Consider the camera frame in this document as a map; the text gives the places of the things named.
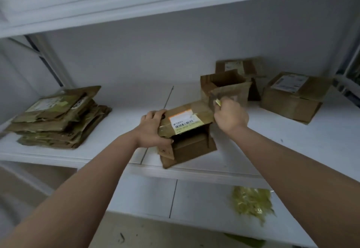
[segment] barcode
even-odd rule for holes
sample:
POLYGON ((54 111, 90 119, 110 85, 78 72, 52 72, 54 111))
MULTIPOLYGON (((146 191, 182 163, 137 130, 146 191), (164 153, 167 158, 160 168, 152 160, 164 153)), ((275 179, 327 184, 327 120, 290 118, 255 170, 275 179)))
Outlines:
POLYGON ((193 122, 194 122, 194 120, 189 120, 189 121, 186 121, 185 123, 182 123, 182 124, 179 124, 179 125, 175 126, 175 128, 183 127, 183 126, 188 125, 188 124, 193 123, 193 122))

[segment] floor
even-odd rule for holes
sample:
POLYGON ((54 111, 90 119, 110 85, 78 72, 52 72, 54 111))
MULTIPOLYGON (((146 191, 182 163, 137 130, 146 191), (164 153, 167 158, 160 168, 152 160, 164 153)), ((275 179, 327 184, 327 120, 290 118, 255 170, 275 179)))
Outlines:
MULTIPOLYGON (((221 232, 106 212, 90 248, 249 248, 221 232)), ((267 242, 263 248, 291 248, 267 242)))

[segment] forearm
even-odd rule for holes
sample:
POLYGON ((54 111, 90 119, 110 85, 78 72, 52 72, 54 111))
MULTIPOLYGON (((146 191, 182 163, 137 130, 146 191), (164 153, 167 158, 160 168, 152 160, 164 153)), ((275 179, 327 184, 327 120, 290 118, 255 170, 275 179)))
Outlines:
POLYGON ((115 139, 22 222, 5 247, 87 247, 136 145, 131 132, 115 139))
POLYGON ((230 137, 319 247, 358 244, 357 181, 249 128, 230 137))

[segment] left hand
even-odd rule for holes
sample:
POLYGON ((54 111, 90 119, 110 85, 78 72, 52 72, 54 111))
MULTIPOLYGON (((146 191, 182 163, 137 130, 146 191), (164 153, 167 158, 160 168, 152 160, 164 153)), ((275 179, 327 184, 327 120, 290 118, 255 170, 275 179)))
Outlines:
POLYGON ((157 134, 161 117, 166 110, 149 111, 141 117, 140 124, 132 130, 138 147, 167 146, 172 139, 162 138, 157 134))

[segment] open cardboard box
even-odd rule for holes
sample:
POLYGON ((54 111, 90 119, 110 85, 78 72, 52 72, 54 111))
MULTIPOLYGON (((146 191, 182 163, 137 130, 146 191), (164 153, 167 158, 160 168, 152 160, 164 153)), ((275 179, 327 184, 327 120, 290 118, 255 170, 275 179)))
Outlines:
POLYGON ((166 111, 158 134, 172 138, 172 145, 158 147, 163 168, 183 163, 216 150, 209 134, 214 114, 202 101, 192 102, 166 111))
POLYGON ((264 88, 260 106, 308 124, 320 109, 332 78, 282 72, 264 88))
POLYGON ((238 74, 236 69, 225 71, 223 73, 215 73, 202 75, 200 77, 201 100, 214 110, 211 94, 217 98, 228 96, 240 103, 241 106, 247 106, 249 88, 251 82, 247 82, 244 77, 238 74))
POLYGON ((249 101, 260 101, 261 96, 257 88, 255 78, 266 77, 264 74, 264 66, 262 58, 251 57, 246 59, 227 59, 216 62, 215 73, 223 73, 236 69, 238 74, 251 81, 252 84, 249 89, 249 101))

